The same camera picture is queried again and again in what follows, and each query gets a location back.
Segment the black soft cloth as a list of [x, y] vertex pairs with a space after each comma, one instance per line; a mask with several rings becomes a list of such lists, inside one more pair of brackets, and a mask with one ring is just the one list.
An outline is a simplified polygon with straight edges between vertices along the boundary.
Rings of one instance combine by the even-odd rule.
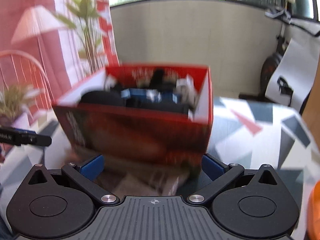
[[124, 99], [118, 93], [108, 92], [104, 90], [94, 90], [85, 93], [81, 97], [79, 104], [80, 103], [121, 107], [125, 106]]

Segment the red strawberry cardboard box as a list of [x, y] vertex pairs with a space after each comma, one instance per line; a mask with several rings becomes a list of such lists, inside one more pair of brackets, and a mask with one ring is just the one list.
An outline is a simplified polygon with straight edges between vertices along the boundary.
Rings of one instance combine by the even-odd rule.
[[179, 113], [81, 103], [81, 93], [100, 86], [108, 75], [125, 85], [150, 74], [153, 66], [106, 67], [72, 89], [53, 110], [68, 140], [106, 155], [147, 164], [198, 168], [213, 125], [210, 69], [206, 66], [165, 66], [168, 73], [190, 75], [202, 95], [195, 118]]

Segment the black dotted gloves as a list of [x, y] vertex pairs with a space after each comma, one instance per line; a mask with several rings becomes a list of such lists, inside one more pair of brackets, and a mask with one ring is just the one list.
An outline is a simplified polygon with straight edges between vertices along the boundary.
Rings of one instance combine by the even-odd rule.
[[153, 72], [148, 89], [158, 90], [160, 92], [173, 91], [176, 88], [176, 83], [164, 80], [165, 71], [161, 68]]

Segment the geometric patterned sofa cover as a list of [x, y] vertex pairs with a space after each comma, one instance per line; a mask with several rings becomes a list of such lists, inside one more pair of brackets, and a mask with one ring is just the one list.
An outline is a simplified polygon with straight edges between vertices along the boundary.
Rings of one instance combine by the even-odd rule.
[[[54, 112], [32, 125], [32, 130], [52, 137], [48, 148], [14, 147], [1, 165], [1, 238], [11, 239], [6, 218], [7, 205], [33, 165], [60, 168], [68, 161], [84, 160], [93, 152], [73, 152]], [[306, 218], [309, 194], [319, 181], [319, 150], [301, 116], [292, 108], [272, 103], [215, 98], [214, 122], [208, 154], [223, 163], [238, 163], [256, 170], [271, 164], [291, 192], [301, 213], [294, 239], [307, 239]], [[142, 164], [106, 159], [106, 168], [126, 171], [134, 168], [157, 168]], [[188, 196], [210, 183], [199, 172], [189, 177], [176, 194]]]

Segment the white sock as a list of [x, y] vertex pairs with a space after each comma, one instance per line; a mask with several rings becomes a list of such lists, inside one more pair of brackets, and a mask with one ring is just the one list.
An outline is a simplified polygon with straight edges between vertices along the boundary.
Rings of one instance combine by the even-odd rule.
[[176, 81], [176, 93], [181, 96], [181, 103], [187, 104], [190, 109], [195, 109], [199, 95], [194, 87], [194, 80], [190, 75]]

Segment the blue white packaged item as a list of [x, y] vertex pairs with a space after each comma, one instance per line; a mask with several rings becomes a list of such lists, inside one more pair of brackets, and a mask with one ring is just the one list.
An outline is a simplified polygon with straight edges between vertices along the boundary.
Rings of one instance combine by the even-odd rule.
[[171, 91], [161, 92], [156, 89], [128, 88], [122, 90], [120, 94], [123, 99], [136, 99], [140, 101], [150, 101], [155, 103], [159, 103], [162, 101], [181, 103], [180, 94], [176, 94]]

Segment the red printed backdrop curtain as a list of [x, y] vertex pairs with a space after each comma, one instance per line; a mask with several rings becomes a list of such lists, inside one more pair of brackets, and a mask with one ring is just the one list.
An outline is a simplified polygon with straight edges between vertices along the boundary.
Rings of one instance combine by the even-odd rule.
[[118, 63], [109, 0], [1, 0], [2, 126], [28, 129]]

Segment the orange round plastic object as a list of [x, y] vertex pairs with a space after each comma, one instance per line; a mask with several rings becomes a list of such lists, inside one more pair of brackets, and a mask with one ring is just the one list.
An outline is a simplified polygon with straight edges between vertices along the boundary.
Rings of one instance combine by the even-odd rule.
[[310, 240], [320, 240], [320, 181], [317, 181], [309, 196], [307, 233]]

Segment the brown wooden board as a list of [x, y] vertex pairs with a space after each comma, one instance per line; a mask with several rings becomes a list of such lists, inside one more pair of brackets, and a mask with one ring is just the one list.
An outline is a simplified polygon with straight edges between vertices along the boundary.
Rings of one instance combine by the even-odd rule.
[[320, 123], [320, 96], [319, 96], [319, 83], [313, 85], [309, 94], [306, 106], [303, 111], [302, 118], [306, 123], [309, 131], [313, 135], [315, 143], [319, 148], [319, 123]]

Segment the white paper sheet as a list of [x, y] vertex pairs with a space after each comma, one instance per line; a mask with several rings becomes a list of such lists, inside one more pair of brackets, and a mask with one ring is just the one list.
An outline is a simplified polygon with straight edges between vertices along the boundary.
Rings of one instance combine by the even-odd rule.
[[266, 98], [300, 111], [312, 89], [317, 64], [318, 60], [305, 46], [291, 40], [268, 82]]

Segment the black exercise bike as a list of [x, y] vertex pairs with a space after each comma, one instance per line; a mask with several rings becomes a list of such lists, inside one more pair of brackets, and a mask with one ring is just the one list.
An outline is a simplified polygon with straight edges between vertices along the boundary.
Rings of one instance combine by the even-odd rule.
[[312, 33], [311, 31], [304, 28], [303, 26], [298, 25], [296, 23], [293, 23], [291, 20], [291, 15], [287, 11], [287, 9], [280, 8], [280, 7], [269, 7], [265, 11], [265, 16], [269, 17], [273, 20], [280, 20], [280, 22], [282, 23], [280, 34], [276, 37], [277, 48], [276, 48], [276, 51], [265, 60], [263, 66], [262, 66], [262, 69], [260, 72], [260, 92], [259, 92], [259, 94], [258, 95], [249, 95], [249, 94], [240, 93], [239, 99], [249, 100], [249, 101], [258, 101], [258, 102], [272, 102], [270, 99], [268, 99], [265, 96], [265, 93], [266, 93], [268, 82], [270, 81], [271, 76], [275, 72], [276, 68], [279, 66], [281, 59], [284, 56], [285, 50], [287, 49], [287, 46], [289, 45], [289, 42], [286, 40], [285, 35], [284, 35], [285, 27], [287, 25], [297, 27], [300, 30], [308, 33], [312, 37], [316, 37], [316, 38], [319, 37], [319, 31], [316, 33]]

